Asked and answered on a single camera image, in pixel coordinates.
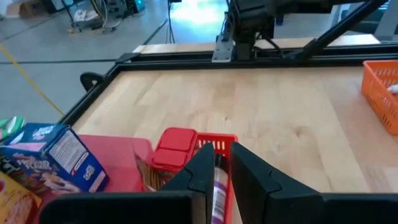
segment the gray floor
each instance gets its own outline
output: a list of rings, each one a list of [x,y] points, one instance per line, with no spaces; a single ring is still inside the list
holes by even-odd
[[[58,13],[29,20],[0,21],[0,43],[18,61],[118,58],[141,45],[167,17],[164,0],[146,0],[145,14],[123,21],[112,34],[68,34],[67,15]],[[220,32],[224,0],[183,1],[172,13],[176,43],[212,42]],[[330,26],[330,15],[289,15],[275,37],[314,37]],[[164,44],[167,26],[149,42]],[[7,58],[0,53],[0,62]],[[85,93],[79,76],[86,71],[105,73],[112,63],[23,65],[33,81],[62,110],[68,111]],[[13,65],[0,65],[0,119],[22,115],[29,122],[57,122],[58,114]]]

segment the table frame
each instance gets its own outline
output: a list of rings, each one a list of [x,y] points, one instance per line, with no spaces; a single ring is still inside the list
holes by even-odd
[[[302,48],[289,48],[283,51],[288,54],[300,49]],[[264,52],[258,52],[254,60],[230,63],[212,63],[213,51],[124,54],[105,75],[82,74],[80,79],[82,84],[86,84],[87,92],[58,123],[74,125],[95,99],[123,71],[360,66],[365,60],[397,60],[398,44],[326,47],[308,60],[272,58],[268,52],[277,53],[275,49],[264,50]]]

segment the orange basket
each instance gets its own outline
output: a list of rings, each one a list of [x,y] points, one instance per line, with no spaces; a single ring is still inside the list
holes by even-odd
[[[398,96],[387,89],[395,84],[398,84],[398,60],[364,62],[362,94],[392,135],[398,135]]]
[[[225,156],[229,160],[229,149],[232,142],[237,142],[238,137],[233,134],[210,134],[210,133],[199,133],[198,145],[202,147],[208,142],[213,143],[213,147],[217,154]],[[225,214],[224,223],[232,224],[232,209],[234,200],[234,189],[232,188],[231,173],[229,173],[228,186],[226,187],[227,198],[225,201]]]

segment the pop-tarts box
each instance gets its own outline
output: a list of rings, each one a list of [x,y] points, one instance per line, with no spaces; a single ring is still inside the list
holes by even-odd
[[[109,177],[67,125],[27,123],[0,146],[0,170],[40,195],[97,192]]]

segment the snack bag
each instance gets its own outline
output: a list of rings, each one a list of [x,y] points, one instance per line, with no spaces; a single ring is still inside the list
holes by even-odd
[[[0,146],[0,171],[40,195],[96,192],[104,168],[67,125],[27,123]]]
[[[0,172],[0,224],[31,223],[41,199]]]

